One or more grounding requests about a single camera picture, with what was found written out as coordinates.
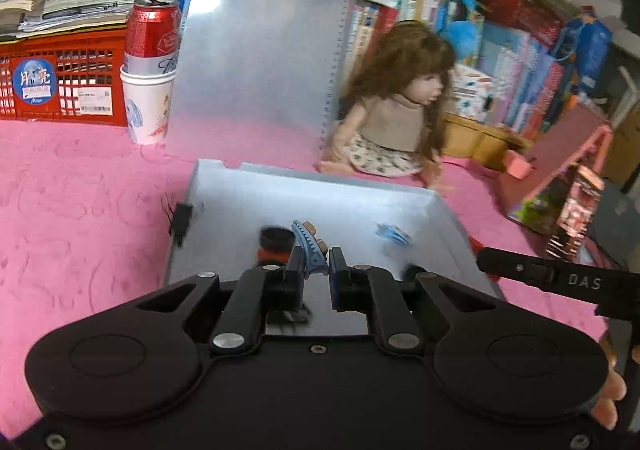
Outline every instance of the beige sweater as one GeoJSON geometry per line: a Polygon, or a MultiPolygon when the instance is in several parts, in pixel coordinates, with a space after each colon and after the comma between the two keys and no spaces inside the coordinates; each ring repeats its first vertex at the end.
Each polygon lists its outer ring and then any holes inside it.
{"type": "Polygon", "coordinates": [[[365,140],[392,150],[416,151],[424,125],[424,106],[400,94],[386,100],[364,98],[362,105],[367,117],[358,133],[365,140]]]}

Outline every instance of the brown curly hair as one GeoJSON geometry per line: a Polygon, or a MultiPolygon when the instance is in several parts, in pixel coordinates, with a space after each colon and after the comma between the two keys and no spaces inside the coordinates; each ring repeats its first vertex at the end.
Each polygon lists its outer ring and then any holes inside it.
{"type": "Polygon", "coordinates": [[[444,117],[450,97],[451,80],[456,56],[448,42],[437,37],[424,24],[415,20],[398,22],[380,37],[373,55],[350,81],[345,100],[349,106],[372,96],[388,98],[402,94],[418,76],[440,75],[442,94],[432,104],[424,106],[424,128],[417,153],[433,159],[444,147],[444,117]]]}

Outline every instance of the white paper cup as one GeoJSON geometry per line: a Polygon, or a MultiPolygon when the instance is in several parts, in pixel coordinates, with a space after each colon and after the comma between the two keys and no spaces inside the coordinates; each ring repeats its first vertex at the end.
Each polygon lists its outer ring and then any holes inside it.
{"type": "Polygon", "coordinates": [[[129,135],[148,145],[164,140],[169,120],[175,71],[164,75],[133,75],[120,68],[129,135]]]}

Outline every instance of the round blue sticker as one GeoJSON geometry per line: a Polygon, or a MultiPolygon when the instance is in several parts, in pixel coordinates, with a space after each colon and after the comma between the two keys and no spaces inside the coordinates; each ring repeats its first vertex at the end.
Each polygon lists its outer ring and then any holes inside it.
{"type": "Polygon", "coordinates": [[[26,104],[43,105],[58,92],[56,71],[44,58],[27,58],[14,71],[14,94],[26,104]]]}

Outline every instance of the red can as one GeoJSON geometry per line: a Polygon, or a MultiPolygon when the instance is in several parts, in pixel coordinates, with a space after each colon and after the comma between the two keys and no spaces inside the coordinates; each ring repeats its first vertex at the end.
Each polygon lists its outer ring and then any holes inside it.
{"type": "Polygon", "coordinates": [[[137,0],[127,20],[124,70],[133,75],[162,75],[175,69],[180,47],[176,0],[137,0]]]}

